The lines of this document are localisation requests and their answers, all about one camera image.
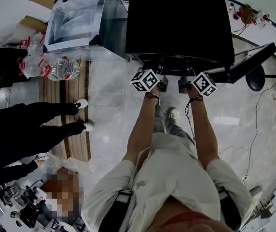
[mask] black wire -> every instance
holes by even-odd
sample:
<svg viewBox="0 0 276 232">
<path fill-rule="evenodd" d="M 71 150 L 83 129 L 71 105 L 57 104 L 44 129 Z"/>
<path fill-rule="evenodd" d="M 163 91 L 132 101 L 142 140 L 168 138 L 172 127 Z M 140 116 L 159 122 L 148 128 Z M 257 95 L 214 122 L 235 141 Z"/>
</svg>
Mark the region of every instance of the black wire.
<svg viewBox="0 0 276 232">
<path fill-rule="evenodd" d="M 185 107 L 185 115 L 187 116 L 188 122 L 190 123 L 190 127 L 191 127 L 191 131 L 192 131 L 192 135 L 193 135 L 193 141 L 195 142 L 195 135 L 194 135 L 194 131 L 191 125 L 191 120 L 190 120 L 190 111 L 189 111 L 189 107 L 190 107 L 190 103 L 192 101 L 203 101 L 204 97 L 202 95 L 198 95 L 197 97 L 190 99 L 189 102 L 187 103 L 186 107 Z"/>
<path fill-rule="evenodd" d="M 158 96 L 156 96 L 156 95 L 154 95 L 154 94 L 152 94 L 152 93 L 150 93 L 150 92 L 147 92 L 146 93 L 146 96 L 149 98 L 149 99 L 152 99 L 152 98 L 156 98 L 157 99 L 157 104 L 156 104 L 156 106 L 155 106 L 155 108 L 158 106 L 158 104 L 159 104 L 159 97 Z"/>
<path fill-rule="evenodd" d="M 272 86 L 271 88 L 266 89 L 264 92 L 266 92 L 266 91 L 268 91 L 268 90 L 271 90 L 275 85 L 276 85 L 276 83 L 273 84 L 273 86 Z M 253 143 L 254 143 L 254 141 L 255 141 L 255 139 L 256 139 L 256 137 L 257 137 L 257 134 L 258 134 L 258 129 L 257 129 L 257 106 L 258 106 L 258 103 L 259 103 L 259 101 L 260 101 L 260 98 L 262 97 L 262 95 L 263 95 L 264 92 L 261 93 L 261 95 L 260 95 L 260 97 L 259 97 L 259 99 L 258 99 L 258 101 L 257 101 L 257 104 L 256 104 L 256 135 L 255 135 L 255 137 L 254 137 L 254 139 L 253 139 L 253 142 L 252 142 L 251 145 L 250 145 L 250 149 L 249 149 L 249 158 L 248 158 L 248 168 L 247 168 L 247 171 L 246 171 L 246 175 L 248 175 L 248 172 L 249 172 L 250 158 L 251 158 L 251 153 L 252 153 L 252 146 L 253 146 Z"/>
<path fill-rule="evenodd" d="M 231 145 L 231 146 L 227 147 L 226 149 L 224 149 L 224 151 L 220 152 L 219 155 L 222 154 L 222 153 L 224 153 L 224 152 L 225 152 L 227 149 L 229 149 L 230 147 L 234 147 L 234 145 Z"/>
</svg>

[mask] cable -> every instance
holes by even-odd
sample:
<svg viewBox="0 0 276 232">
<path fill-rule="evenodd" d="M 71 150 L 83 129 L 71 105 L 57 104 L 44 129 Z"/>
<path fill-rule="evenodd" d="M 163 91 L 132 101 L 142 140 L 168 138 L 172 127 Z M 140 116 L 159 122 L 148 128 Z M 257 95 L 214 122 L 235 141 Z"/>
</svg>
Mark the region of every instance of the cable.
<svg viewBox="0 0 276 232">
<path fill-rule="evenodd" d="M 248 175 L 248 172 L 249 172 L 250 158 L 251 158 L 251 153 L 252 153 L 252 146 L 253 146 L 253 143 L 254 143 L 254 141 L 255 141 L 255 139 L 256 139 L 256 137 L 257 137 L 257 134 L 258 134 L 258 129 L 257 129 L 257 107 L 258 107 L 258 103 L 259 103 L 259 101 L 260 101 L 260 98 L 261 98 L 262 95 L 264 94 L 264 92 L 266 92 L 266 91 L 268 91 L 268 90 L 271 90 L 275 85 L 276 85 L 276 83 L 273 84 L 271 88 L 268 88 L 268 89 L 266 89 L 265 91 L 263 91 L 263 92 L 261 93 L 261 95 L 260 95 L 258 101 L 257 101 L 257 104 L 256 104 L 256 109 L 255 109 L 255 110 L 256 110 L 256 119 L 255 119 L 255 120 L 256 120 L 256 134 L 255 134 L 255 137 L 254 137 L 254 139 L 253 139 L 253 142 L 251 143 L 250 148 L 249 148 L 248 168 L 247 168 L 247 171 L 246 171 L 246 175 Z"/>
<path fill-rule="evenodd" d="M 250 24 L 248 24 L 246 27 L 244 27 L 244 29 L 238 34 L 238 36 L 241 35 L 241 33 L 243 33 L 245 31 L 245 29 L 247 29 L 249 27 Z"/>
<path fill-rule="evenodd" d="M 235 161 L 235 156 L 234 156 L 233 160 L 231 161 L 230 165 L 232 165 L 233 162 Z"/>
<path fill-rule="evenodd" d="M 193 135 L 193 141 L 195 142 L 195 135 L 194 135 L 194 131 L 193 131 L 193 128 L 191 125 L 191 120 L 190 120 L 189 106 L 190 106 L 190 102 L 188 102 L 185 107 L 185 115 L 187 116 L 188 122 L 190 123 L 191 131 L 192 131 L 192 135 Z"/>
<path fill-rule="evenodd" d="M 222 154 L 222 153 L 224 153 L 224 152 L 225 152 L 227 149 L 229 149 L 230 147 L 234 147 L 234 145 L 230 145 L 229 147 L 227 147 L 226 149 L 224 149 L 224 151 L 220 152 L 219 155 Z"/>
<path fill-rule="evenodd" d="M 191 131 L 192 131 L 193 141 L 194 142 L 195 142 L 195 135 L 194 135 L 194 131 L 193 131 L 193 128 L 192 128 L 192 125 L 191 125 L 189 107 L 190 107 L 190 103 L 192 101 L 199 101 L 199 102 L 201 102 L 203 100 L 204 100 L 204 97 L 202 95 L 198 95 L 197 97 L 190 99 L 189 102 L 187 103 L 186 107 L 185 107 L 185 115 L 187 116 L 188 122 L 190 123 L 190 127 L 191 127 Z"/>
<path fill-rule="evenodd" d="M 5 108 L 11 107 L 10 100 L 11 100 L 11 94 L 14 92 L 14 88 L 12 91 L 11 91 L 11 87 L 5 90 Z"/>
<path fill-rule="evenodd" d="M 237 33 L 237 32 L 239 32 L 239 31 L 243 30 L 245 27 L 246 27 L 246 24 L 244 24 L 244 26 L 243 26 L 241 29 L 236 30 L 236 31 L 232 31 L 231 33 Z"/>
</svg>

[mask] shoulder strap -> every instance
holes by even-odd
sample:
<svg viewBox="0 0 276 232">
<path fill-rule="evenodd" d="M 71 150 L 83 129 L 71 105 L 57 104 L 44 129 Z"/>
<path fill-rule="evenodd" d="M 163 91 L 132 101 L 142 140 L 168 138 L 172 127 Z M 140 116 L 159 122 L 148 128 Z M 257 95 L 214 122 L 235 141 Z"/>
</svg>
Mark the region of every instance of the shoulder strap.
<svg viewBox="0 0 276 232">
<path fill-rule="evenodd" d="M 221 212 L 225 218 L 225 223 L 233 231 L 238 232 L 241 227 L 239 210 L 225 188 L 221 187 L 218 189 L 218 192 L 221 202 Z"/>
<path fill-rule="evenodd" d="M 124 232 L 133 212 L 135 202 L 132 190 L 123 189 L 119 191 L 112 207 L 101 222 L 98 232 Z"/>
</svg>

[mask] black strap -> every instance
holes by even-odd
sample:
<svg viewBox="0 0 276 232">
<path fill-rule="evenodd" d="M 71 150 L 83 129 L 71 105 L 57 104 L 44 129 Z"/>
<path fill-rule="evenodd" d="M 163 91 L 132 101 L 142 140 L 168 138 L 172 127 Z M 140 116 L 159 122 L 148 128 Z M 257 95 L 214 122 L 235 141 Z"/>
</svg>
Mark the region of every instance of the black strap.
<svg viewBox="0 0 276 232">
<path fill-rule="evenodd" d="M 119 191 L 118 196 L 119 195 L 129 196 L 127 203 L 115 200 L 113 202 L 112 207 L 110 208 L 108 213 L 105 215 L 103 221 L 101 222 L 98 232 L 108 232 L 108 231 L 118 232 L 119 231 L 123 223 L 123 220 L 125 218 L 125 215 L 127 213 L 130 200 L 132 198 L 132 194 L 133 194 L 132 192 L 131 194 L 126 194 L 122 190 Z"/>
<path fill-rule="evenodd" d="M 221 212 L 225 218 L 225 223 L 233 231 L 238 232 L 241 227 L 239 210 L 225 188 L 220 188 L 218 192 L 221 201 Z"/>
<path fill-rule="evenodd" d="M 154 95 L 154 94 L 151 93 L 151 92 L 147 92 L 147 93 L 146 93 L 146 96 L 147 96 L 149 99 L 156 98 L 156 99 L 157 99 L 156 107 L 158 106 L 158 104 L 159 104 L 159 97 L 158 97 L 157 95 Z"/>
</svg>

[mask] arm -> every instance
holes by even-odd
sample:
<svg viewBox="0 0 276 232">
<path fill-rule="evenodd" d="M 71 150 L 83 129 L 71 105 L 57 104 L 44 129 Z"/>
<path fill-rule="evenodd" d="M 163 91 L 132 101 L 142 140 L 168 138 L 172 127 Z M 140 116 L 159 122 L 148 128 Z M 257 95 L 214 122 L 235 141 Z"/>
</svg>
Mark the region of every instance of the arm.
<svg viewBox="0 0 276 232">
<path fill-rule="evenodd" d="M 188 89 L 189 98 L 195 98 L 199 95 L 198 91 L 191 86 Z M 198 159 L 204 169 L 214 159 L 219 159 L 217 140 L 207 117 L 207 110 L 203 101 L 191 102 L 194 132 L 196 138 L 196 148 Z"/>
<path fill-rule="evenodd" d="M 199 95 L 193 87 L 188 90 L 190 99 Z M 233 169 L 218 155 L 217 140 L 207 117 L 203 101 L 193 101 L 192 112 L 198 159 L 207 171 L 215 186 L 224 187 L 236 204 L 242 225 L 252 211 L 252 198 L 246 186 L 240 181 Z"/>
<path fill-rule="evenodd" d="M 33 172 L 37 169 L 37 163 L 31 161 L 29 164 L 22 164 L 13 167 L 5 167 L 0 169 L 0 185 L 18 180 L 22 177 L 27 176 L 30 172 Z"/>
<path fill-rule="evenodd" d="M 151 93 L 158 95 L 158 89 Z M 103 177 L 87 195 L 81 216 L 91 232 L 98 231 L 100 223 L 111 208 L 118 192 L 129 187 L 136 171 L 136 162 L 141 151 L 151 146 L 156 99 L 144 97 L 143 104 L 128 139 L 127 152 L 123 160 Z M 148 155 L 145 150 L 139 158 L 139 169 Z"/>
<path fill-rule="evenodd" d="M 154 88 L 151 93 L 158 95 L 158 88 Z M 155 106 L 155 98 L 150 99 L 147 96 L 144 97 L 139 117 L 128 139 L 127 152 L 123 158 L 124 160 L 129 160 L 136 164 L 139 153 L 142 150 L 151 147 Z M 143 156 L 140 158 L 144 160 L 147 157 L 148 152 L 148 150 L 144 151 Z M 140 165 L 142 165 L 143 160 L 139 160 L 138 169 Z"/>
</svg>

